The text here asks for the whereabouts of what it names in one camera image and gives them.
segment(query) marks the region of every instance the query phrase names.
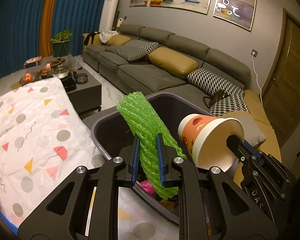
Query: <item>wall outlet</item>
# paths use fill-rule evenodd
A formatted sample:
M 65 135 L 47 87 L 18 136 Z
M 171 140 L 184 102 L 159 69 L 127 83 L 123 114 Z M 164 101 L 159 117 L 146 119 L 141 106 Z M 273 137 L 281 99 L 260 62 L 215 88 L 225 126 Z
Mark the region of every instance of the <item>wall outlet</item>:
M 253 57 L 257 57 L 258 52 L 255 49 L 252 49 L 251 55 L 253 55 Z

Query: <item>wooden door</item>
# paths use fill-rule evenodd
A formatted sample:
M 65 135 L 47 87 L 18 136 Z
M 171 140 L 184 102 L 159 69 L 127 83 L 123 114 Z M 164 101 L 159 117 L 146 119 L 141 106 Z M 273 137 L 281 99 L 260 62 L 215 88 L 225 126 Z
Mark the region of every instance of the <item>wooden door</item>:
M 263 107 L 275 131 L 279 147 L 300 123 L 300 25 L 286 17 L 282 47 Z

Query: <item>houndstooth pillow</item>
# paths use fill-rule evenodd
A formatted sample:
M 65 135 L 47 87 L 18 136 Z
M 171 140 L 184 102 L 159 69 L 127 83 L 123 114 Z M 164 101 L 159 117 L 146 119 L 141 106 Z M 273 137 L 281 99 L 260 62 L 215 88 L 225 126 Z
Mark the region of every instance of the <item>houndstooth pillow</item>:
M 145 50 L 148 52 L 148 55 L 159 48 L 159 43 L 157 42 L 150 42 L 150 41 L 139 41 L 132 39 L 131 41 L 128 41 L 125 45 L 135 47 L 138 49 Z
M 228 80 L 217 76 L 216 74 L 204 69 L 198 68 L 192 71 L 187 76 L 189 84 L 199 88 L 209 97 L 213 97 L 220 89 L 226 92 L 228 95 L 239 94 L 243 95 L 244 91 L 229 82 Z
M 249 112 L 249 109 L 243 100 L 243 95 L 231 95 L 221 99 L 211 107 L 210 114 L 219 117 L 237 110 Z

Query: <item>metal screw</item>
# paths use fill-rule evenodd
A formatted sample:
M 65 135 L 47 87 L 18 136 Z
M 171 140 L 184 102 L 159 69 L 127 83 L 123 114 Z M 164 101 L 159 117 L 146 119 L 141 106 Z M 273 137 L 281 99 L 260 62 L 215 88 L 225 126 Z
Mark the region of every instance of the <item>metal screw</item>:
M 181 157 L 175 157 L 174 159 L 173 159 L 173 161 L 175 162 L 175 163 L 183 163 L 183 158 L 181 158 Z
M 114 162 L 114 163 L 122 163 L 122 162 L 123 162 L 123 159 L 122 159 L 122 157 L 120 157 L 120 156 L 114 157 L 114 158 L 113 158 L 113 162 Z
M 80 166 L 80 167 L 76 168 L 75 171 L 79 174 L 84 173 L 86 171 L 86 168 L 84 166 Z
M 218 168 L 218 167 L 212 167 L 212 168 L 211 168 L 211 171 L 212 171 L 212 173 L 214 173 L 214 174 L 219 174 L 219 173 L 220 173 L 220 168 Z

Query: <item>gray coffee table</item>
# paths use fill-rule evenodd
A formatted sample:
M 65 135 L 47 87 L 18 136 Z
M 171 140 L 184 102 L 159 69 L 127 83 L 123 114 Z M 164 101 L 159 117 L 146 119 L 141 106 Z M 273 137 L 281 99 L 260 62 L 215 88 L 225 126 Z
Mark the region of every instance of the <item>gray coffee table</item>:
M 81 68 L 82 66 L 80 65 L 77 60 L 69 55 L 68 57 L 64 57 L 66 62 L 70 62 L 72 64 L 72 68 Z M 45 57 L 42 58 L 41 65 L 39 66 L 34 66 L 31 68 L 26 69 L 26 73 L 33 73 L 37 72 L 42 68 L 45 68 L 46 63 L 49 60 L 55 60 L 53 56 Z M 101 110 L 101 103 L 102 103 L 102 85 L 101 83 L 96 80 L 88 71 L 85 69 L 82 70 L 77 70 L 77 73 L 86 73 L 88 75 L 88 82 L 85 84 L 77 84 L 77 88 L 75 90 L 72 90 L 70 92 L 67 92 L 68 97 L 76 110 L 78 114 L 82 114 L 83 112 L 90 112 L 90 111 L 95 111 Z

